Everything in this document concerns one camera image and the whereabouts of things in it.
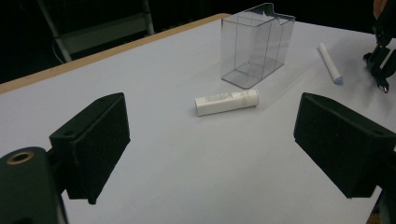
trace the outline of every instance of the clear plastic box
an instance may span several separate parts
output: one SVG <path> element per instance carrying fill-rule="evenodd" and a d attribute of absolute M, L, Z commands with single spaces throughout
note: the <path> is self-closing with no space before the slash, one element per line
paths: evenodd
<path fill-rule="evenodd" d="M 286 60 L 295 18 L 265 3 L 221 20 L 221 79 L 249 89 Z"/>

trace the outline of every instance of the white tube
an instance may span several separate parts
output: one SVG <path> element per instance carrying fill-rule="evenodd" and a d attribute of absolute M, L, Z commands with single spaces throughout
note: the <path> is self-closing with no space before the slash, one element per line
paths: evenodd
<path fill-rule="evenodd" d="M 236 91 L 195 99 L 198 116 L 209 115 L 259 104 L 257 90 Z"/>
<path fill-rule="evenodd" d="M 342 85 L 343 77 L 340 75 L 340 72 L 338 71 L 337 67 L 332 61 L 332 57 L 330 56 L 329 51 L 327 51 L 323 43 L 319 44 L 319 51 L 321 53 L 324 62 L 327 65 L 327 68 L 329 69 L 330 75 L 332 75 L 332 80 L 334 81 L 334 83 L 338 85 Z"/>

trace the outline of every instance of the acrylic holder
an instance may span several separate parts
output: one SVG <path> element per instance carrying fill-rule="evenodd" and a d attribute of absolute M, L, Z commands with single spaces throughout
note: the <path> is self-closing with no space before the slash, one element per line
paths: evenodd
<path fill-rule="evenodd" d="M 266 3 L 221 20 L 221 79 L 249 89 L 286 60 L 295 18 Z"/>

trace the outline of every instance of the white chalk stick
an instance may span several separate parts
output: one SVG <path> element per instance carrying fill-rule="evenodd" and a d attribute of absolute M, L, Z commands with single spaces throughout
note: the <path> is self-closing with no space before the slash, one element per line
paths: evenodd
<path fill-rule="evenodd" d="M 332 57 L 327 51 L 326 47 L 323 43 L 319 44 L 319 51 L 320 54 L 326 63 L 327 68 L 329 69 L 330 75 L 332 75 L 332 80 L 335 84 L 342 85 L 343 84 L 343 77 L 340 75 L 338 68 L 335 66 L 334 62 L 332 61 Z"/>

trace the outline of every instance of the white table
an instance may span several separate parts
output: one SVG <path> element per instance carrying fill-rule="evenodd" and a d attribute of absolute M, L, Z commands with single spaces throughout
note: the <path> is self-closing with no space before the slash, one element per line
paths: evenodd
<path fill-rule="evenodd" d="M 64 194 L 70 223 L 365 223 L 380 188 L 347 199 L 294 142 L 293 128 L 306 91 L 396 132 L 396 79 L 382 93 L 362 60 L 374 35 L 296 22 L 286 64 L 255 86 L 257 107 L 197 117 L 196 97 L 239 90 L 220 80 L 219 41 L 214 21 L 1 94 L 0 156 L 50 149 L 50 134 L 77 112 L 122 91 L 131 143 L 97 205 Z M 319 42 L 343 86 L 332 83 Z"/>

